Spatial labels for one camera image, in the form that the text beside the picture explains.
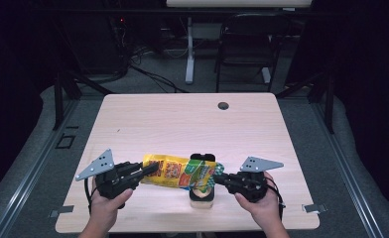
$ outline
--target gray gripper plate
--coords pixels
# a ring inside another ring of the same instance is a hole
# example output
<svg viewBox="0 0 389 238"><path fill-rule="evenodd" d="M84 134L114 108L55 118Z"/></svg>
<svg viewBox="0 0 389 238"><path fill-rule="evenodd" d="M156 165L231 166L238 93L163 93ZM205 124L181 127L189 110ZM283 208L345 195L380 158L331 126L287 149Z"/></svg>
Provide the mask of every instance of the gray gripper plate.
<svg viewBox="0 0 389 238"><path fill-rule="evenodd" d="M284 164L279 162L268 161L256 157L248 157L241 166L240 170L243 172L264 172L283 166Z"/></svg>
<svg viewBox="0 0 389 238"><path fill-rule="evenodd" d="M76 180L87 179L99 175L101 173L107 172L114 169L113 156L111 149L106 150L98 158L96 158L85 170L83 170L78 176L75 177Z"/></svg>

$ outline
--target chair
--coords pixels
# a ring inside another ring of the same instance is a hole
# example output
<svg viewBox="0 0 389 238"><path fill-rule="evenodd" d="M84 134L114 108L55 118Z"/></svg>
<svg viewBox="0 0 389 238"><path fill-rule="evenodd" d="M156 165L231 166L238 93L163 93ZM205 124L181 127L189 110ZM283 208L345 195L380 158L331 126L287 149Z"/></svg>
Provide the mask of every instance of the chair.
<svg viewBox="0 0 389 238"><path fill-rule="evenodd" d="M271 90L281 45L290 30L290 20L278 14L237 14L221 27L215 62L216 92L219 92L221 66L272 68Z"/></svg>

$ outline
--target colorful packaging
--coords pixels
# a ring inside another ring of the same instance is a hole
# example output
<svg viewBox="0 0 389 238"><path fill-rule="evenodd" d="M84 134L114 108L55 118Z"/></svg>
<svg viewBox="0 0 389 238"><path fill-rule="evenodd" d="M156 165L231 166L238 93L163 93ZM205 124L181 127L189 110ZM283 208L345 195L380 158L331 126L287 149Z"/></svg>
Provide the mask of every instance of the colorful packaging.
<svg viewBox="0 0 389 238"><path fill-rule="evenodd" d="M223 166L217 162L191 160L168 155L145 155L143 167L159 163L159 169L142 179L142 182L206 191L214 186L213 176L216 169L222 174Z"/></svg>

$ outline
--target person's arm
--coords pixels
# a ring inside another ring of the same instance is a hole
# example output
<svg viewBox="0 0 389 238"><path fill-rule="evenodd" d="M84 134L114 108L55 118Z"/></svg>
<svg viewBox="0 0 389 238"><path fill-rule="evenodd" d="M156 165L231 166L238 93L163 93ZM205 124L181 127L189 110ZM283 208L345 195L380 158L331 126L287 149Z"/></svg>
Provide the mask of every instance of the person's arm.
<svg viewBox="0 0 389 238"><path fill-rule="evenodd" d="M95 187L95 181L92 181L92 187ZM93 193L91 214L89 221L79 238L101 238L108 234L117 220L117 209L124 204L132 195L132 189L126 189L114 199L108 199L99 194L98 190Z"/></svg>
<svg viewBox="0 0 389 238"><path fill-rule="evenodd" d="M273 179L265 172L265 177ZM279 217L279 202L275 191L268 189L265 197L256 203L249 202L242 194L235 193L235 199L245 210L251 213L254 221L262 228L267 238L289 237L282 221Z"/></svg>

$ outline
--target yellow snack bag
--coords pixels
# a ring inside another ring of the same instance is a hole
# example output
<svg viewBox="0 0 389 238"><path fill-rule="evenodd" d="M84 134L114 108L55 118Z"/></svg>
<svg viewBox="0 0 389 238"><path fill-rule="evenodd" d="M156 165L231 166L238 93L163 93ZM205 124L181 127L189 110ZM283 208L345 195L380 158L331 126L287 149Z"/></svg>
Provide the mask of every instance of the yellow snack bag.
<svg viewBox="0 0 389 238"><path fill-rule="evenodd" d="M191 160L168 155L145 155L143 167L152 163L158 163L159 168L156 172L145 176L142 182L168 186L179 187L190 190L196 188L206 190L208 186L213 186L208 182L212 179L215 172L216 162Z"/></svg>

